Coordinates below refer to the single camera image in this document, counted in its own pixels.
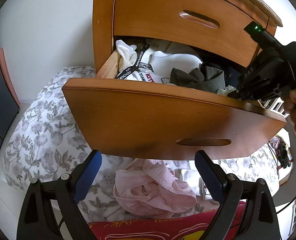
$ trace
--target blue gripper pad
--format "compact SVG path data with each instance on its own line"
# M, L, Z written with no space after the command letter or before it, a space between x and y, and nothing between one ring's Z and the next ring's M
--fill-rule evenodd
M212 198L222 204L225 199L223 190L226 173L218 164L214 164L203 150L196 152L195 166Z
M80 200L84 200L86 198L88 190L90 189L100 169L101 163L102 163L101 153L97 150L93 150L89 154L87 159L83 163L77 165L77 167L75 168L77 169L78 166L80 165L82 166L81 168L83 168L81 175L75 182L73 200L75 201L76 204L78 204Z

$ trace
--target pink cloth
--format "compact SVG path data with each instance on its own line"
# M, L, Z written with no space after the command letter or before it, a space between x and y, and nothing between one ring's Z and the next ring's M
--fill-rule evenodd
M188 183L177 179L164 160L135 159L117 171L113 195L131 214L154 219L188 211L197 202Z

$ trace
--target floral fabric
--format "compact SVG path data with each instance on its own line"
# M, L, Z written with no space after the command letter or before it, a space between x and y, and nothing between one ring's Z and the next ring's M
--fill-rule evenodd
M3 153L3 172L8 185L26 191L32 178L42 182L71 173L91 152L64 98L62 86L69 78L93 78L91 67L64 68L48 82L24 113ZM103 155L102 166L85 200L78 206L86 222L116 221L136 218L122 209L113 196L116 171L125 169L132 158ZM278 177L272 156L263 146L250 157L216 160L226 173L255 181L264 178L271 190L278 190ZM195 169L193 161L167 161L177 178L181 169ZM173 217L189 216L218 208L218 202L197 196L197 204Z

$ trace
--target dark gray folded garment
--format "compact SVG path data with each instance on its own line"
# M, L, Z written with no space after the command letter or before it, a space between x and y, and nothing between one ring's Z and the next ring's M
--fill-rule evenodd
M170 83L211 93L216 93L219 88L226 88L223 70L209 66L202 67L202 71L195 68L189 74L173 68L170 74Z

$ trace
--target drawer handle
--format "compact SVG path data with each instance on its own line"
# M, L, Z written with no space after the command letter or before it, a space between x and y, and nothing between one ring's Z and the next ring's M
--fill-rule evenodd
M186 146L226 146L231 144L230 139L214 139L214 138L182 138L176 141L176 144Z
M189 10L183 10L179 13L179 15L182 18L185 18L187 20L191 20L197 23L201 23L213 29L220 28L220 24L216 20L200 13L192 12Z

